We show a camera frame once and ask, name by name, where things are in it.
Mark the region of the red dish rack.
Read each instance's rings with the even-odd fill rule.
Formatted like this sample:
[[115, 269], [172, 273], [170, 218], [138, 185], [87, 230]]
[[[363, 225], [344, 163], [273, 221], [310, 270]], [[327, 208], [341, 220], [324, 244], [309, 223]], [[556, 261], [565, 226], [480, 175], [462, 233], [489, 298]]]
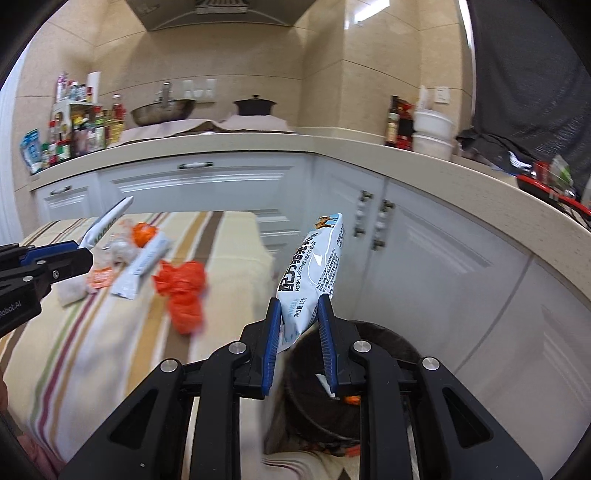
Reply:
[[561, 155], [537, 161], [533, 170], [516, 177], [518, 188], [569, 216], [590, 230], [590, 206], [577, 200], [570, 167]]

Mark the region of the long white sachet packet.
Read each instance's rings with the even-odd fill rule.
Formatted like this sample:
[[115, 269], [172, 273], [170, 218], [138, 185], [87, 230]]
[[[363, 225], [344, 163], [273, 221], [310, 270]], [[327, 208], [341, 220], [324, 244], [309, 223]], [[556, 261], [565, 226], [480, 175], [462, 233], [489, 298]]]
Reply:
[[110, 210], [99, 217], [85, 232], [78, 248], [92, 250], [105, 236], [111, 227], [122, 217], [134, 201], [133, 196], [127, 196], [115, 204]]

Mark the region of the silver white sachet packet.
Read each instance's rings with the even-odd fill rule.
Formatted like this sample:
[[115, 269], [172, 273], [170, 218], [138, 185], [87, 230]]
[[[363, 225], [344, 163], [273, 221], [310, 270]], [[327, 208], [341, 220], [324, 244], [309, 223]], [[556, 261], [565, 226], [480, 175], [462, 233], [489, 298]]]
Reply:
[[130, 265], [117, 277], [110, 288], [110, 294], [127, 300], [134, 300], [140, 289], [142, 278], [163, 258], [170, 245], [166, 235], [158, 231], [141, 249]]

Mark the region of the dark grey hanging cloth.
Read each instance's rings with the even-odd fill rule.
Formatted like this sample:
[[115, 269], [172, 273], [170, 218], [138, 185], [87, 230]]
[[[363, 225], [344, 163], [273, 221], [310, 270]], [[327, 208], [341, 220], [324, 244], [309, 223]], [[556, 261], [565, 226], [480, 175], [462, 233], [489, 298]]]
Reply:
[[510, 171], [561, 156], [590, 178], [590, 4], [471, 1], [476, 101], [463, 150]]

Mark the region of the white blue snack bag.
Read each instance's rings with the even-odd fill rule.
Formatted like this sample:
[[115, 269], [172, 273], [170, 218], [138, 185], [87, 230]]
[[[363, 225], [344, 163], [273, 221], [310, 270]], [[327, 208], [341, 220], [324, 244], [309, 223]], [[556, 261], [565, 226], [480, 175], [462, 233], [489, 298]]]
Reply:
[[276, 289], [281, 307], [280, 352], [290, 349], [315, 322], [318, 299], [334, 295], [344, 239], [342, 213], [318, 217], [291, 257]]

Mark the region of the steel wok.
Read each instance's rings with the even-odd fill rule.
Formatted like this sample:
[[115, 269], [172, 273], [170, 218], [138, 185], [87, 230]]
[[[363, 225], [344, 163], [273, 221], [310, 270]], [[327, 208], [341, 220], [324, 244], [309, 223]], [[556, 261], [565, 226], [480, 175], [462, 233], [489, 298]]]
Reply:
[[172, 83], [164, 82], [158, 100], [131, 111], [134, 123], [141, 126], [156, 125], [171, 121], [185, 120], [197, 104], [193, 99], [172, 97]]

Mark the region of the white wall hook rack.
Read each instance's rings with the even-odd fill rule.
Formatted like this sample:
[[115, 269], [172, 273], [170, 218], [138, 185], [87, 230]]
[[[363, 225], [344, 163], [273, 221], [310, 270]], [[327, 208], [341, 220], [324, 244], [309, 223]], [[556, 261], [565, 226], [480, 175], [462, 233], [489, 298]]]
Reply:
[[214, 103], [216, 101], [216, 80], [213, 78], [182, 81], [183, 99], [193, 100], [199, 104]]

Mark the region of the black casserole pot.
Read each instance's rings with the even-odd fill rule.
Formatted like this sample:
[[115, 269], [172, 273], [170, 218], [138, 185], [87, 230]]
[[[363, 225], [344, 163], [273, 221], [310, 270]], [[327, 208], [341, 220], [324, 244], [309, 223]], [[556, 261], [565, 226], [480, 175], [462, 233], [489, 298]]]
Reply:
[[252, 95], [247, 99], [236, 100], [235, 106], [238, 108], [239, 116], [270, 116], [276, 102]]

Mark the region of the orange plastic wrapper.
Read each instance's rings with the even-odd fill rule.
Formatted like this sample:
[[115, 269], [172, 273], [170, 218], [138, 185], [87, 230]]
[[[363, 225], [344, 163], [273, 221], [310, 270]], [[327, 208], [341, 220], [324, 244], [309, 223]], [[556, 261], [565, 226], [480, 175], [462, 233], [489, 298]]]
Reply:
[[187, 261], [174, 265], [159, 261], [159, 270], [152, 276], [156, 292], [166, 298], [172, 327], [180, 335], [190, 335], [204, 320], [201, 296], [207, 287], [204, 264]]

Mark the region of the pink stove cover cloth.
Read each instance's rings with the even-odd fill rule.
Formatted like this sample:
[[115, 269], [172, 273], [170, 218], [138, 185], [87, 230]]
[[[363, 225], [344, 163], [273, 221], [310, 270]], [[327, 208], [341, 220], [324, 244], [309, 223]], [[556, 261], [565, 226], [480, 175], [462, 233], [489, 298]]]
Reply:
[[223, 121], [190, 118], [124, 130], [114, 146], [205, 132], [293, 133], [294, 130], [290, 128], [286, 120], [273, 115], [231, 115]]

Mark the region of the range hood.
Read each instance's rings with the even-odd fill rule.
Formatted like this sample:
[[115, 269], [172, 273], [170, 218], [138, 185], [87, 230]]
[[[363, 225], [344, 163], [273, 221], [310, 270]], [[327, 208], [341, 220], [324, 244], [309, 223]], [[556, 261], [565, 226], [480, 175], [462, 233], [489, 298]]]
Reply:
[[148, 31], [182, 26], [249, 23], [294, 26], [314, 0], [129, 0]]

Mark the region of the white tissue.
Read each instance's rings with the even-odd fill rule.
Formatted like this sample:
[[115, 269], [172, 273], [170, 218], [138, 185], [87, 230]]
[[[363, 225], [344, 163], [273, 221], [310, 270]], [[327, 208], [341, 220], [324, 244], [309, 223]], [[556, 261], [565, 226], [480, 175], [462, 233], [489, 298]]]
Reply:
[[[115, 272], [117, 266], [129, 265], [136, 258], [140, 248], [131, 239], [131, 228], [134, 225], [135, 223], [131, 220], [120, 221], [119, 226], [122, 228], [122, 231], [111, 234], [104, 246], [97, 246], [92, 249], [92, 268], [110, 266]], [[93, 290], [88, 286], [87, 277], [89, 273], [64, 280], [57, 284], [57, 300], [62, 308], [81, 301], [88, 295], [101, 290]]]

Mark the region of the condiment rack with bottles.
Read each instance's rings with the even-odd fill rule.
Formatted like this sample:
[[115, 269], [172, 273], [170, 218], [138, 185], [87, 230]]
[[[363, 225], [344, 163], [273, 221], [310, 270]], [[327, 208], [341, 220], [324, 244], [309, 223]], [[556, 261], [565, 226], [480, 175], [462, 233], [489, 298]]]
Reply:
[[56, 81], [48, 139], [42, 144], [43, 168], [113, 146], [124, 130], [125, 114], [119, 93], [106, 106], [99, 98], [90, 103], [86, 80], [73, 80], [63, 72]]

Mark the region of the small orange wrapper ball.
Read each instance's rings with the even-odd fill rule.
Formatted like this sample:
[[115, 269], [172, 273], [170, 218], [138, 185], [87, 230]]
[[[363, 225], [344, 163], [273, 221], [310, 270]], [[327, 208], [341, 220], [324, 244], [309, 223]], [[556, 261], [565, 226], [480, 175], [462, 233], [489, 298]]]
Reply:
[[155, 226], [140, 222], [131, 228], [131, 239], [138, 248], [143, 248], [157, 233], [158, 229]]

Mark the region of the small orange white packet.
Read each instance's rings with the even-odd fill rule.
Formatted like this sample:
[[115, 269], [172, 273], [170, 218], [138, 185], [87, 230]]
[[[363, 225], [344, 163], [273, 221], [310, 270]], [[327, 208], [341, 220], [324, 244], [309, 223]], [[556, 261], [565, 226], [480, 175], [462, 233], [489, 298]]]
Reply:
[[108, 288], [115, 278], [114, 269], [110, 266], [103, 268], [93, 267], [88, 274], [87, 284], [93, 290]]

